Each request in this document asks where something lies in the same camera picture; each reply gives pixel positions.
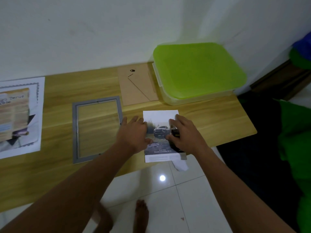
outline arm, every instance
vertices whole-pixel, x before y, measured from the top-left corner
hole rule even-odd
[[[127,124],[125,117],[110,149],[52,188],[0,232],[82,232],[122,165],[152,143],[145,139],[146,123],[137,118]]]
[[[166,138],[196,157],[234,233],[294,232],[216,156],[192,121],[177,115],[170,123],[179,129],[180,138]]]

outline table top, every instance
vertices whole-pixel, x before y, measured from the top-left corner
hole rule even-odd
[[[148,64],[156,78],[151,64]],[[179,110],[191,119],[210,147],[257,133],[235,95],[185,105],[159,101],[122,106],[123,116],[142,117],[143,110]],[[120,96],[117,67],[57,74],[45,78],[41,150],[0,160],[0,212],[36,201],[86,163],[72,164],[72,103]],[[143,151],[118,172],[123,175],[156,163],[145,163]]]

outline leg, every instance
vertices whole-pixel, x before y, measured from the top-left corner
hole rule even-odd
[[[98,224],[94,233],[109,233],[114,225],[112,217],[100,202],[93,212],[92,219]]]
[[[145,233],[149,220],[149,211],[144,200],[137,200],[133,233]]]

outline person's left hand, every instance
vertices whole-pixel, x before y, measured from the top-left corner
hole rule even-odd
[[[147,145],[152,144],[153,140],[146,138],[147,123],[143,118],[139,120],[138,116],[134,116],[127,123],[127,117],[124,117],[117,134],[117,143],[122,146],[128,146],[136,154],[147,148]]]

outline glass pane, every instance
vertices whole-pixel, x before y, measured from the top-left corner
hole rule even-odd
[[[116,101],[78,106],[79,157],[101,154],[114,142],[120,127]]]

